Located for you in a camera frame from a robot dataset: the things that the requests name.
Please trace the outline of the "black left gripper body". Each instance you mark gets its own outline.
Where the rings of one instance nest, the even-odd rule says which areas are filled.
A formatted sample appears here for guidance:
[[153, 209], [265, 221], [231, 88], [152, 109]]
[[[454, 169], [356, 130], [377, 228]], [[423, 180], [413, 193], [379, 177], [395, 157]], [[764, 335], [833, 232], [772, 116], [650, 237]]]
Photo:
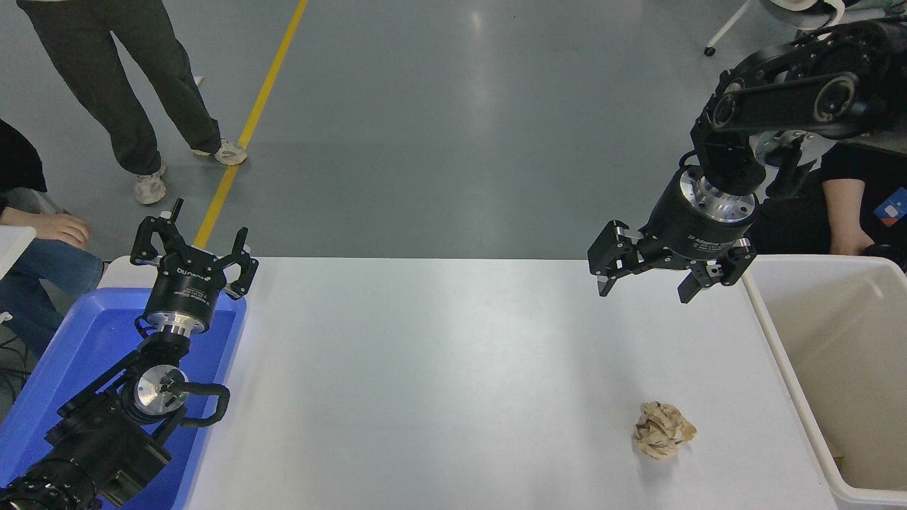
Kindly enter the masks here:
[[152, 264], [157, 277], [145, 307], [145, 321], [159, 332], [206, 332], [213, 320], [223, 273], [216, 273], [218, 257], [195, 248], [188, 258], [172, 252]]

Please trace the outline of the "seated person's hand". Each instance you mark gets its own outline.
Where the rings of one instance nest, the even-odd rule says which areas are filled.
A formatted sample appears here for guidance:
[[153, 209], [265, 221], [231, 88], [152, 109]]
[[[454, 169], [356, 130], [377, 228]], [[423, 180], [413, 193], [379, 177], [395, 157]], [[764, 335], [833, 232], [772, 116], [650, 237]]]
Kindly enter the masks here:
[[93, 234], [87, 222], [64, 213], [35, 215], [31, 226], [40, 239], [64, 242], [78, 249], [84, 248]]

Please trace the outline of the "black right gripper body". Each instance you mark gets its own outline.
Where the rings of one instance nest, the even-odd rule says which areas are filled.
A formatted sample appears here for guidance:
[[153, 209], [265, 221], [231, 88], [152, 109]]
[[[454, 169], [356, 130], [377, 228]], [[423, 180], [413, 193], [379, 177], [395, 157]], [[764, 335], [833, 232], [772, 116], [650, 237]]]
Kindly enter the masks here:
[[754, 193], [724, 193], [700, 171], [678, 171], [639, 230], [639, 259], [716, 259], [744, 236], [755, 209]]

